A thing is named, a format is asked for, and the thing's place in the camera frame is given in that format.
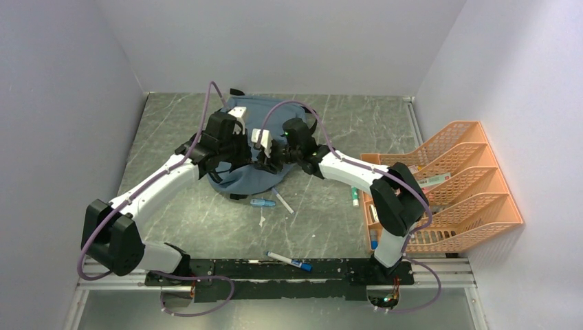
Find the blue student backpack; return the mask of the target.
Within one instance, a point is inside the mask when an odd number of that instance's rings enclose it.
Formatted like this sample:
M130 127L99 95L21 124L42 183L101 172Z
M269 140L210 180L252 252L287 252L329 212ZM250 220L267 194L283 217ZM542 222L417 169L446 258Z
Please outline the blue student backpack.
M273 97L247 95L238 89L231 89L229 94L230 98L227 104L230 107L245 107L247 109L245 126L250 133L255 129L260 129L268 112L281 102L280 99ZM284 123L293 118L300 118L304 122L308 122L310 114L299 104L284 104L269 117L265 131L270 133L277 142L285 144L287 140L283 130ZM207 174L206 177L209 184L217 192L226 194L231 199L238 199L242 196L255 195L270 190L282 182L293 167L292 164L285 164L281 172L273 174L259 170L253 164L231 170L229 163L222 162L215 172Z

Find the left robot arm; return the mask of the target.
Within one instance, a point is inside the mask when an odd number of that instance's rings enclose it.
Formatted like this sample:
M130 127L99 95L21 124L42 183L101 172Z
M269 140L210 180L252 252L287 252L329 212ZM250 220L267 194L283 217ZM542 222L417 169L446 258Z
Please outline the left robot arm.
M245 107L213 113L204 130L179 146L173 155L144 181L109 202L97 199L86 209L82 256L89 256L109 274L125 276L133 270L162 272L174 286L192 274L190 256L170 243L148 242L144 226L158 208L180 190L229 163L233 169L251 162Z

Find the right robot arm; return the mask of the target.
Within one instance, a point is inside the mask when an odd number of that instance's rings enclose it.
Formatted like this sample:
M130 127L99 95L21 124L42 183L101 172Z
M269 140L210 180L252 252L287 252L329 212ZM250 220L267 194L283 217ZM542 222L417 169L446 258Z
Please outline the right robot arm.
M373 280L389 284L397 275L406 244L415 226L429 210L427 197L407 165L374 165L349 157L328 144L319 144L307 124L298 118L283 125L284 143L267 129L254 129L251 141L258 149L258 165L277 171L285 164L297 164L306 174L331 179L361 190L373 199L381 236L373 250Z

